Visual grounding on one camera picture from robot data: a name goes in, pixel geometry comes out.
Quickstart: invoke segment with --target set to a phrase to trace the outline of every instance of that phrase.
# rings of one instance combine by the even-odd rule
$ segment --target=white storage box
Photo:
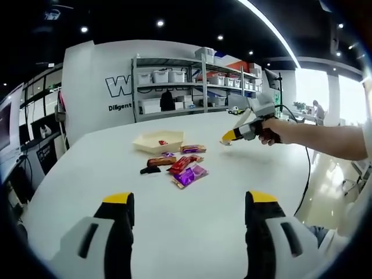
[[[234,79],[231,77],[225,77],[225,86],[234,86]]]
[[[170,83],[184,83],[185,82],[185,72],[184,71],[170,71],[169,72],[169,82]]]
[[[149,84],[151,81],[150,73],[138,73],[138,84]]]
[[[249,85],[250,85],[249,81],[248,80],[244,80],[244,89],[250,90],[251,88],[250,88]]]
[[[237,78],[234,79],[234,87],[241,88],[240,83],[241,83],[241,80]]]
[[[258,78],[262,78],[262,69],[258,69],[258,68],[250,68],[249,69],[249,72],[251,74],[254,74],[256,77]]]
[[[184,104],[184,109],[189,109],[190,106],[193,106],[194,105],[194,102],[191,101],[191,102],[183,102]]]
[[[216,84],[216,85],[224,85],[224,80],[225,80],[225,77],[210,77],[208,78],[209,82],[211,84]]]
[[[167,83],[169,71],[153,71],[153,83]]]
[[[160,98],[140,100],[138,105],[142,108],[142,113],[144,115],[162,111],[160,107]]]
[[[175,102],[174,107],[176,109],[183,109],[184,108],[184,103],[183,102]]]
[[[207,63],[214,62],[214,49],[213,48],[199,48],[195,51],[195,57],[199,60],[205,60]]]
[[[214,106],[224,106],[226,102],[226,97],[211,97],[209,101],[214,104]]]
[[[176,97],[177,102],[192,102],[191,95],[184,95]]]
[[[222,62],[222,58],[221,58],[221,57],[218,57],[218,56],[215,56],[215,57],[214,57],[214,63],[215,63],[216,65],[224,66],[224,65],[223,65],[223,62]]]

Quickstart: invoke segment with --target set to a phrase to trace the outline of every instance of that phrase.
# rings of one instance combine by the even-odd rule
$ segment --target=purple snack wrapper
[[[173,182],[181,189],[189,186],[194,181],[206,176],[208,171],[203,169],[198,164],[193,165],[185,169],[180,174],[175,174],[173,176]]]

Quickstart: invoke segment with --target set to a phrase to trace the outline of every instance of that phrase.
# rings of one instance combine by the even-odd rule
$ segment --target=window
[[[339,77],[340,117],[347,124],[363,124],[367,120],[364,87],[355,80]]]
[[[58,90],[45,96],[45,110],[46,115],[51,115],[54,113],[54,107],[57,105]]]
[[[329,109],[330,89],[324,71],[296,69],[296,101],[313,105],[317,100],[325,111]]]

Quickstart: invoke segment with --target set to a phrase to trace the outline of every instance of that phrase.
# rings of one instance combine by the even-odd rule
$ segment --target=white wall
[[[282,77],[282,88],[283,88],[283,105],[291,108],[293,102],[296,101],[296,76],[295,71],[282,70],[282,71],[273,71],[275,73],[280,73]],[[269,87],[269,82],[265,73],[262,73],[263,80],[263,91],[274,92],[274,89]]]
[[[132,95],[111,97],[106,78],[124,76],[131,93],[131,60],[141,57],[195,58],[195,45],[178,42],[133,40],[94,45],[86,42],[66,50],[62,72],[62,96],[66,106],[66,132],[70,144],[86,133],[134,122],[133,109],[109,111],[110,105],[132,104]],[[224,65],[239,61],[226,56]]]
[[[328,86],[330,88],[330,107],[324,119],[327,126],[337,126],[340,116],[340,91],[338,77],[328,75]]]

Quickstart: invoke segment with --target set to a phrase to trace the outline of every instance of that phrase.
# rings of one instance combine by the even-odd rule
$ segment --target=black object
[[[145,173],[161,173],[162,171],[157,166],[153,167],[146,167],[142,169],[139,173],[145,174]]]
[[[245,194],[245,242],[249,266],[245,279],[275,278],[275,246],[266,219],[279,217],[285,217],[285,214],[277,202],[256,202],[250,192]]]
[[[46,175],[57,162],[54,141],[49,141],[47,144],[42,146],[38,151],[36,151],[36,154],[37,158],[39,159],[42,171]]]
[[[54,113],[47,115],[31,123],[34,140],[41,138],[40,127],[43,127],[44,125],[47,125],[51,129],[52,134],[59,131],[59,123],[56,121]]]
[[[22,204],[27,203],[27,201],[31,201],[35,191],[32,188],[31,182],[28,180],[26,172],[22,167],[16,167],[10,174],[8,180],[10,181],[14,192]]]
[[[105,250],[105,278],[131,278],[134,226],[134,195],[126,203],[102,202],[95,218],[114,220]]]
[[[162,94],[162,98],[160,99],[160,107],[162,108],[162,112],[176,109],[172,93],[169,90]]]
[[[26,124],[19,126],[19,141],[20,145],[24,145],[26,142],[31,141]]]
[[[283,80],[281,74],[274,73],[269,69],[265,69],[267,81],[269,82],[269,86],[272,89],[280,90],[280,105],[283,105],[283,88],[281,81]]]

